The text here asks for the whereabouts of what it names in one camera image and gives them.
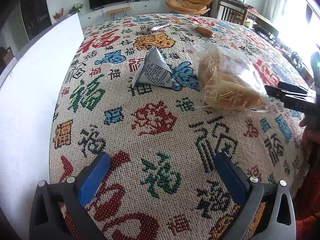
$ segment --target tablecloth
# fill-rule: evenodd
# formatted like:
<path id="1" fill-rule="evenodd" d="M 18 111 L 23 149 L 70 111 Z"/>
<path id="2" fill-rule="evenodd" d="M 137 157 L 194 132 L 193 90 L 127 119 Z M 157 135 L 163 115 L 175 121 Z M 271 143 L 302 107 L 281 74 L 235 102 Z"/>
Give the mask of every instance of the tablecloth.
<path id="1" fill-rule="evenodd" d="M 143 35 L 146 26 L 163 21 L 171 25 Z M 215 37 L 195 32 L 194 26 L 209 28 Z M 265 84 L 307 87 L 265 40 L 240 25 L 179 14 L 118 18 L 83 31 L 85 40 L 53 117 L 50 181 L 76 176 L 97 153 L 107 152 L 111 168 L 85 208 L 108 239 L 217 239 L 239 210 L 215 171 L 213 158 L 219 152 L 248 176 L 265 183 L 284 179 L 295 193 L 307 171 L 298 127 L 302 113 L 275 98 L 270 98 L 269 114 L 253 117 L 193 106 L 199 85 L 184 49 L 187 43 L 212 42 L 244 53 Z M 130 87 L 153 46 L 177 84 L 171 89 Z M 61 210 L 77 236 L 63 204 Z"/>

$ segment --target transparent plastic packaging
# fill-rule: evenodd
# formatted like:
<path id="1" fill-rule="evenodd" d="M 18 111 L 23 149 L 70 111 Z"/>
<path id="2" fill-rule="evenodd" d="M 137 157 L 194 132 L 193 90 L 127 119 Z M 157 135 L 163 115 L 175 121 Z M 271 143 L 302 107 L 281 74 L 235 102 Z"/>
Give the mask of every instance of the transparent plastic packaging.
<path id="1" fill-rule="evenodd" d="M 195 107 L 226 114 L 269 111 L 262 80 L 245 55 L 212 43 L 188 44 L 186 51 L 200 88 Z"/>

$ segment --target white cabinet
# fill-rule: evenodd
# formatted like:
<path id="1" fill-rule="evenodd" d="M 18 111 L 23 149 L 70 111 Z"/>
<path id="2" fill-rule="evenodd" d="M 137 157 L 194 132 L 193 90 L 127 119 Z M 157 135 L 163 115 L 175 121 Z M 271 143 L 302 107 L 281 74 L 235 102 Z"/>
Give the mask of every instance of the white cabinet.
<path id="1" fill-rule="evenodd" d="M 99 24 L 105 21 L 101 10 L 93 11 L 79 16 L 82 28 L 90 25 Z"/>
<path id="2" fill-rule="evenodd" d="M 133 2 L 130 7 L 132 8 L 133 15 L 142 13 L 159 13 L 160 1 Z"/>
<path id="3" fill-rule="evenodd" d="M 90 13 L 79 16 L 81 27 L 85 28 L 90 25 L 95 25 L 112 19 L 111 14 L 106 14 L 107 11 L 116 10 L 119 8 L 131 7 L 131 11 L 127 11 L 127 16 L 144 14 L 144 13 L 160 13 L 160 1 L 141 1 L 124 3 L 114 6 L 105 7 Z M 123 17 L 123 12 L 115 13 L 115 19 Z"/>

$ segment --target wooden bench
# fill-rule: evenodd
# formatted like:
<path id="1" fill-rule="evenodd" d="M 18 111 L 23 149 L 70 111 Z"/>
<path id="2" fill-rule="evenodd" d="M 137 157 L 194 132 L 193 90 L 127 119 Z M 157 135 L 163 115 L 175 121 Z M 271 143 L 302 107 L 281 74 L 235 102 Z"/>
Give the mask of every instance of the wooden bench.
<path id="1" fill-rule="evenodd" d="M 106 14 L 112 14 L 112 19 L 115 19 L 115 13 L 117 12 L 123 12 L 124 16 L 127 16 L 127 11 L 132 10 L 131 7 L 124 7 L 124 8 L 119 8 L 111 11 L 107 11 Z"/>

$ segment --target door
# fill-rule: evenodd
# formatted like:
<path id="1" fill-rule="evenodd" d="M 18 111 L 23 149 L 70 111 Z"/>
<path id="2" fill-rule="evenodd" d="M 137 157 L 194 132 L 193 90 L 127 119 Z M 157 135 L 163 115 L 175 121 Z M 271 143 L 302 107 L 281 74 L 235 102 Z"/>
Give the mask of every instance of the door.
<path id="1" fill-rule="evenodd" d="M 20 0 L 20 6 L 30 40 L 51 25 L 46 0 Z"/>

